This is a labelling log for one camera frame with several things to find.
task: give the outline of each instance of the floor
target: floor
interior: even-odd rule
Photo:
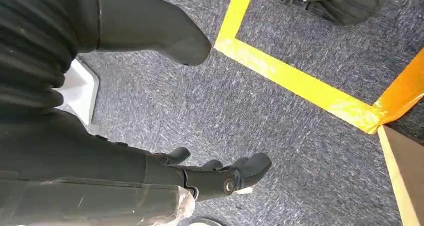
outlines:
[[[212,42],[230,2],[166,1]],[[373,19],[337,28],[274,0],[252,0],[237,38],[372,104],[424,46],[423,1],[382,1]],[[199,203],[194,216],[243,226],[401,224],[376,135],[223,54],[213,50],[199,67],[150,51],[80,57],[100,77],[92,133],[152,152],[185,146],[196,165],[255,152],[272,158],[253,194]],[[391,126],[424,143],[424,102]]]

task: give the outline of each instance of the black sleeve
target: black sleeve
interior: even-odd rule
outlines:
[[[181,170],[148,152],[88,134],[55,108],[63,97],[53,90],[81,51],[153,49],[200,64],[211,44],[181,9],[161,0],[0,0],[0,44],[0,171],[184,185]],[[147,164],[158,170],[151,180]]]
[[[78,52],[151,49],[198,65],[211,45],[161,0],[0,0],[0,119],[25,120],[63,103],[52,90]]]

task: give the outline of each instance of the white shoe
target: white shoe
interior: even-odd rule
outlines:
[[[196,219],[189,226],[223,226],[223,225],[207,218],[200,218],[200,219]]]

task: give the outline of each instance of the yellow floor marking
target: yellow floor marking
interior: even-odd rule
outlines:
[[[424,95],[424,50],[371,106],[237,40],[249,3],[250,0],[231,0],[214,48],[351,125],[375,133],[378,126],[401,117]],[[405,86],[409,87],[408,93],[402,92]]]

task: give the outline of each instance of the black prosthetic hand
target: black prosthetic hand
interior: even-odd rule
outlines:
[[[179,188],[198,201],[224,197],[256,184],[271,166],[264,154],[227,167],[216,160],[178,166],[190,155],[184,148],[152,154],[112,143],[55,108],[63,97],[53,88],[78,52],[150,49],[202,63],[211,44],[174,5],[0,0],[0,44],[0,225],[143,225],[141,217],[175,215]]]

